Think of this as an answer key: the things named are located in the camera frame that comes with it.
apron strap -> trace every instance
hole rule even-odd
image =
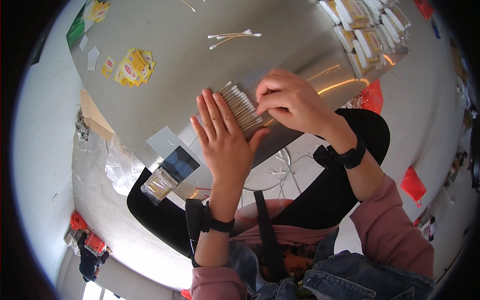
[[[255,202],[257,203],[258,228],[260,230],[260,237],[262,238],[264,258],[268,273],[273,282],[279,282],[280,280],[289,277],[283,263],[283,254],[280,251],[280,246],[278,245],[275,232],[273,231],[272,221],[268,214],[263,192],[256,191],[253,195],[255,196]]]

left hand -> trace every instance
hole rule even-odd
[[[216,187],[222,191],[241,189],[252,168],[255,151],[262,138],[270,132],[268,128],[258,130],[247,143],[242,131],[223,97],[205,89],[197,96],[197,105],[202,117],[202,127],[195,116],[190,117],[197,133],[204,158],[213,174],[212,194]],[[240,194],[236,199],[237,208]]]

denim jacket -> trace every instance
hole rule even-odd
[[[229,242],[228,266],[240,275],[247,299],[252,300],[293,300],[297,299],[296,289],[329,300],[420,300],[432,292],[434,282],[428,277],[374,264],[346,250],[333,255],[337,235],[338,228],[318,244],[313,267],[305,272],[300,285],[291,277],[278,283],[265,281],[255,253],[237,241]]]

pink sleeve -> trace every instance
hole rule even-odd
[[[370,199],[350,219],[370,261],[433,277],[433,247],[402,208],[395,181],[385,175]]]
[[[197,267],[193,269],[193,300],[244,300],[247,289],[238,273],[228,267]]]

window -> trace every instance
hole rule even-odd
[[[84,289],[82,291],[82,300],[118,300],[124,298],[117,298],[115,294],[106,288],[103,288],[93,281],[84,282]]]

